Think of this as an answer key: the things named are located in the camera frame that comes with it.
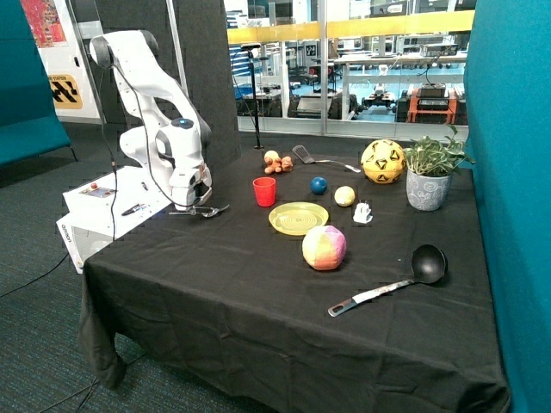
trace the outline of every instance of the blue ball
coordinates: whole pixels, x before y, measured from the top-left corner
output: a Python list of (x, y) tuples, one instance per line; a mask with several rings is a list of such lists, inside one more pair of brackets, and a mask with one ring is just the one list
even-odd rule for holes
[(316, 176), (310, 181), (310, 189), (316, 195), (322, 195), (327, 190), (327, 181), (321, 176)]

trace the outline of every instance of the black spatula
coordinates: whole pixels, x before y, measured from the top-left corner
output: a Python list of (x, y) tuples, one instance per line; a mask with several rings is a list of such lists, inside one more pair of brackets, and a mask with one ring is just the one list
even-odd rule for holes
[(312, 155), (310, 155), (310, 153), (308, 153), (308, 150), (303, 146), (303, 145), (297, 145), (293, 148), (293, 152), (294, 154), (299, 157), (299, 159), (303, 162), (303, 163), (338, 163), (339, 165), (343, 165), (345, 168), (348, 168), (349, 170), (353, 170), (354, 172), (356, 172), (357, 174), (359, 174), (360, 172), (362, 172), (361, 170), (359, 170), (358, 168), (354, 168), (353, 166), (351, 165), (347, 165), (346, 163), (342, 163), (342, 162), (339, 162), (339, 161), (332, 161), (330, 159), (323, 159), (321, 161), (316, 161), (314, 160), (314, 158), (312, 157)]

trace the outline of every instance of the yellow plate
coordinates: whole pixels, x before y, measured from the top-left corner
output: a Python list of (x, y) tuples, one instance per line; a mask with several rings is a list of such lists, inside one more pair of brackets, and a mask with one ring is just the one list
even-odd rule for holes
[(329, 213), (325, 208), (310, 202), (289, 202), (269, 213), (269, 222), (287, 235), (306, 235), (314, 226), (325, 225)]

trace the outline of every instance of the small white toy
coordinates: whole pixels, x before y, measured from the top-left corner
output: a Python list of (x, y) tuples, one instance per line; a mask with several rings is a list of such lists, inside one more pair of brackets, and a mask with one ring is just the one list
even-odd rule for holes
[(371, 219), (373, 219), (373, 215), (371, 215), (369, 204), (367, 202), (359, 202), (356, 205), (356, 210), (354, 211), (354, 217), (352, 219), (359, 224), (367, 224), (370, 222)]

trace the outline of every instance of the green leaves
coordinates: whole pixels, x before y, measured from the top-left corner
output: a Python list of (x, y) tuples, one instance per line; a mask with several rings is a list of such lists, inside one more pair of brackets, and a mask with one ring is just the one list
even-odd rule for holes
[(459, 173), (457, 166), (461, 162), (474, 163), (463, 150), (465, 142), (455, 140), (457, 128), (453, 125), (449, 125), (449, 128), (454, 134), (452, 137), (445, 137), (449, 141), (446, 145), (429, 136), (423, 136), (414, 141), (411, 148), (404, 149), (407, 167), (412, 172), (422, 176), (448, 176), (454, 171)]

